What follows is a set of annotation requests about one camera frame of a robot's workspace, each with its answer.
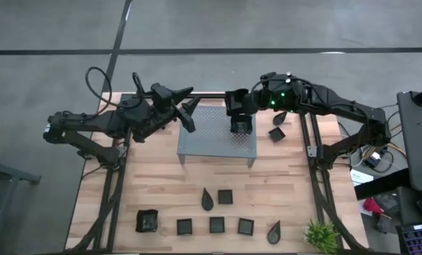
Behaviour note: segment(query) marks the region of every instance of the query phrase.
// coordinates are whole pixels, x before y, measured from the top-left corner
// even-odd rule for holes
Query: green plant
[[[307,225],[305,242],[316,247],[325,254],[335,254],[338,248],[338,233],[333,231],[332,223],[312,222]]]

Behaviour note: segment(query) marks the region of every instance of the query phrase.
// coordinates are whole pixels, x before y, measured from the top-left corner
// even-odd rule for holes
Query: black desk
[[[422,107],[412,101],[410,93],[398,93],[397,100],[411,187],[422,191]]]
[[[413,102],[412,93],[397,94],[401,128],[408,168],[355,187],[358,200],[393,191],[398,187],[412,187],[422,191],[422,106]]]

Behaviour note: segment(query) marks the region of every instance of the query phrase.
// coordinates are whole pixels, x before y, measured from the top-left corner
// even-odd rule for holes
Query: keyboard
[[[422,255],[422,225],[401,226],[400,230],[409,254]]]

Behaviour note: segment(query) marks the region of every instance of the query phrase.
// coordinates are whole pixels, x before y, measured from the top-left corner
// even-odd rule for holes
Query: table leg
[[[255,159],[254,158],[248,158],[247,159],[247,166],[249,168],[252,168],[254,162],[255,162]]]
[[[183,154],[178,154],[178,158],[180,159],[180,163],[184,164],[184,161],[186,160],[186,156]]]

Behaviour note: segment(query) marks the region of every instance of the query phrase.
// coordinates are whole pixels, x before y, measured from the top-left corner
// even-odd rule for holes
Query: red object
[[[376,204],[373,198],[365,199],[363,207],[369,212],[374,212],[378,214],[382,214],[384,212],[382,211],[381,207],[378,204]]]

